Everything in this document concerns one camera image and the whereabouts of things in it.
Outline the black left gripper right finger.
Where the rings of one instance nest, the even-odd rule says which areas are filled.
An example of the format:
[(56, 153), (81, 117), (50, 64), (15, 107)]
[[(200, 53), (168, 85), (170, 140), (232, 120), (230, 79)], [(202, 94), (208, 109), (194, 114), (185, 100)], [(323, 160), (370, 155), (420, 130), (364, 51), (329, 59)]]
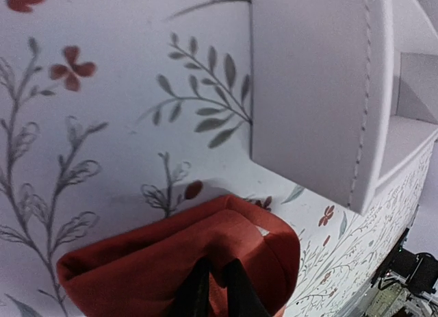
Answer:
[(222, 277), (227, 289), (229, 317), (270, 317), (240, 260), (229, 262)]

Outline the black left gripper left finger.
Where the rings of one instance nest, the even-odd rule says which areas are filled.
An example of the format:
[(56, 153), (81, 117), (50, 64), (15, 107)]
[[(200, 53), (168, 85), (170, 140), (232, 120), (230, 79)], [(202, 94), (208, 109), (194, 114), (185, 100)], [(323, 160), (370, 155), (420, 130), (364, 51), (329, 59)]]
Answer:
[(209, 315), (209, 276), (211, 263), (203, 258), (178, 288), (168, 317), (207, 317)]

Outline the red and white underwear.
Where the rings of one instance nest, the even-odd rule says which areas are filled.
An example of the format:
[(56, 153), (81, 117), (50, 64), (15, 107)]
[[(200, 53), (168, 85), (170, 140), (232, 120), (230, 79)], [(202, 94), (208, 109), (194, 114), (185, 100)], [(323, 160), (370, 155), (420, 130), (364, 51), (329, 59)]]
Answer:
[(235, 259), (267, 312), (280, 316), (296, 287), (300, 242), (281, 218), (226, 195), (67, 253), (57, 275), (86, 316), (165, 316), (204, 258), (210, 316), (228, 314), (222, 271)]

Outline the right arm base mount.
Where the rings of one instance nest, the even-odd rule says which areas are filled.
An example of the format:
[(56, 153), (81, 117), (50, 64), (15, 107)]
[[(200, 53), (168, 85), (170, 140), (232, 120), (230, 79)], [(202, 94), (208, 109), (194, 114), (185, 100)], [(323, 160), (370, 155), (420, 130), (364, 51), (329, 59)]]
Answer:
[(406, 228), (371, 278), (376, 294), (365, 316), (437, 315), (437, 258), (405, 249), (408, 234)]

